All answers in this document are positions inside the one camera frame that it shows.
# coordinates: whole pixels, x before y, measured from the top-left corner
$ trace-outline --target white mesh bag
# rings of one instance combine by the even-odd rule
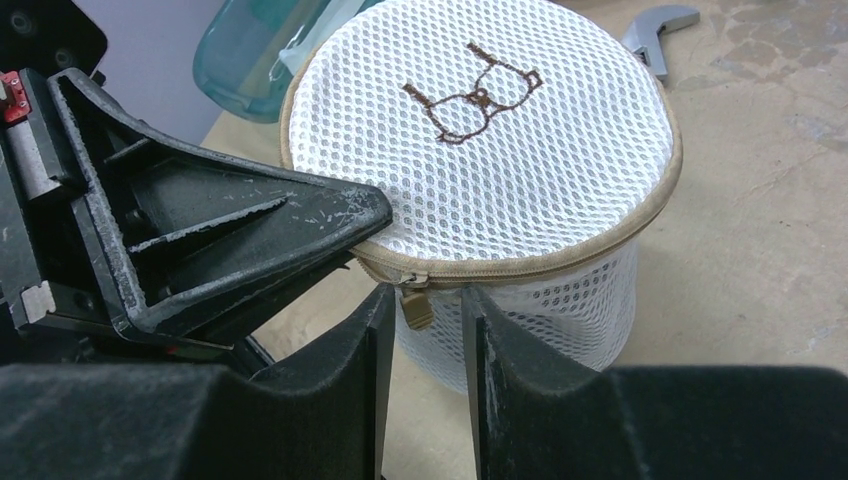
[[[469,283],[586,366],[618,355],[635,237],[682,147],[662,88],[595,24],[546,0],[387,0],[313,53],[281,130],[284,166],[388,197],[393,224],[354,253],[398,286],[399,341],[446,385],[466,388]]]

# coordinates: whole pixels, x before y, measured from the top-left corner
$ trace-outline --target zipper slider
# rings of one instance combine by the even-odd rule
[[[427,293],[422,291],[430,283],[430,276],[421,272],[403,273],[398,282],[401,291],[400,306],[409,328],[424,330],[433,324],[433,307]]]

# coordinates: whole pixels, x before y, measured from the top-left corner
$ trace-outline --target translucent plastic container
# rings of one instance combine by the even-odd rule
[[[239,117],[279,119],[292,76],[357,13],[381,0],[227,0],[194,56],[194,82]]]

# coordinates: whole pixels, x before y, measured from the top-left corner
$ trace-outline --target wrench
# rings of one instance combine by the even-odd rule
[[[683,5],[653,7],[636,15],[627,27],[621,43],[642,58],[645,65],[660,82],[668,78],[668,67],[660,45],[660,34],[673,32],[694,25],[701,20],[701,13]]]

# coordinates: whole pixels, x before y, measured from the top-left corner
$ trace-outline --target bag lid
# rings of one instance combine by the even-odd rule
[[[394,223],[354,253],[417,286],[594,259],[656,217],[682,160],[650,72],[546,0],[376,5],[294,79],[281,141],[286,167],[385,192]]]

